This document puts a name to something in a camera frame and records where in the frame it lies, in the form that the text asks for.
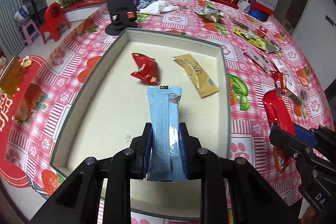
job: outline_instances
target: gold foil wrapper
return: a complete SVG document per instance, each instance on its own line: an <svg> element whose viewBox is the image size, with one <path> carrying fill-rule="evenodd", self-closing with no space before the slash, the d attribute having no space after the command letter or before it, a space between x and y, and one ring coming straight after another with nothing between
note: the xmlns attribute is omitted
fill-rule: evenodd
<svg viewBox="0 0 336 224"><path fill-rule="evenodd" d="M191 54L174 56L175 61L184 68L185 72L198 90L201 98L218 92L218 88L209 75L202 69Z"/></svg>
<svg viewBox="0 0 336 224"><path fill-rule="evenodd" d="M224 18L224 13L221 10L211 6L205 6L195 13L214 23L217 23L221 18Z"/></svg>

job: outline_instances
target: light blue wrapper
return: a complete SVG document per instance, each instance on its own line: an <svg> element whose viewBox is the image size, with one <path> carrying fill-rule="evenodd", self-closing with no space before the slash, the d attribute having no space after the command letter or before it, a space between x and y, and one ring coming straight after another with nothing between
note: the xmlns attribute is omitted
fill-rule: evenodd
<svg viewBox="0 0 336 224"><path fill-rule="evenodd" d="M152 154L147 180L182 181L183 173L179 149L179 113L182 88L149 86L147 89L153 126Z"/></svg>

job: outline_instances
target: floor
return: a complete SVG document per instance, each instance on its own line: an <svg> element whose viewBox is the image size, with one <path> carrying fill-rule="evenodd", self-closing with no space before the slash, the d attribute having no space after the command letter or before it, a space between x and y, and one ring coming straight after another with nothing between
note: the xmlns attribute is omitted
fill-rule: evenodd
<svg viewBox="0 0 336 224"><path fill-rule="evenodd" d="M48 58L49 54L62 42L66 36L71 33L71 31L76 28L83 20L73 21L70 22L71 29L68 29L66 25L60 25L60 33L61 39L58 42L55 42L49 33L45 34L45 39L47 41L46 44L43 44L42 37L37 37L33 44L30 46L26 46L22 52L20 52L19 57L23 58L26 55L36 55L42 57L43 59Z"/></svg>
<svg viewBox="0 0 336 224"><path fill-rule="evenodd" d="M60 26L61 39L58 42L55 42L49 33L45 34L45 38L47 40L46 44L43 44L42 37L37 37L31 46L26 46L22 52L19 54L19 57L25 57L26 55L37 55L42 57L43 59L48 58L49 54L62 42L64 38L74 29L76 28L82 20L71 22L71 29L68 29L66 25ZM2 176L0 176L0 184L2 184L4 190L9 195L12 202L19 208L23 217L26 220L30 220L34 214L38 211L38 209L43 205L45 199L40 196L37 192L33 190L31 187L26 188L16 188L11 185L7 181L4 180ZM22 198L23 196L29 196L29 199Z"/></svg>

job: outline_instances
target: screw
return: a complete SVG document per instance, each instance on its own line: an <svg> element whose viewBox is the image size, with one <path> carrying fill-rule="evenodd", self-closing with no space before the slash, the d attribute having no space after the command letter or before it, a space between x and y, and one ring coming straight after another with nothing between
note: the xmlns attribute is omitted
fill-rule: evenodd
<svg viewBox="0 0 336 224"><path fill-rule="evenodd" d="M244 165L246 163L246 159L244 159L243 157L238 157L236 158L236 162L240 165Z"/></svg>
<svg viewBox="0 0 336 224"><path fill-rule="evenodd" d="M126 148L126 149L124 150L124 154L125 154L125 155L132 155L133 152L134 152L134 150L133 150L132 148Z"/></svg>
<svg viewBox="0 0 336 224"><path fill-rule="evenodd" d="M197 149L197 152L199 152L201 155L205 155L208 153L208 150L204 147L200 147L199 149Z"/></svg>
<svg viewBox="0 0 336 224"><path fill-rule="evenodd" d="M88 158L85 159L85 163L87 165L91 165L91 164L93 164L95 162L95 160L96 159L94 157L88 157Z"/></svg>

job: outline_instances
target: white cloth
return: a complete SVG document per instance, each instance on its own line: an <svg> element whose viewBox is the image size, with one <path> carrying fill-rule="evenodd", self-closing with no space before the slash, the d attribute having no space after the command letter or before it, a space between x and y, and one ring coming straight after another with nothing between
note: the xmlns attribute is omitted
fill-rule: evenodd
<svg viewBox="0 0 336 224"><path fill-rule="evenodd" d="M168 2L164 0L158 0L149 4L146 8L140 9L139 13L147 15L163 16L162 14L160 14L161 12L171 12L178 9L179 9L178 6L170 5Z"/></svg>

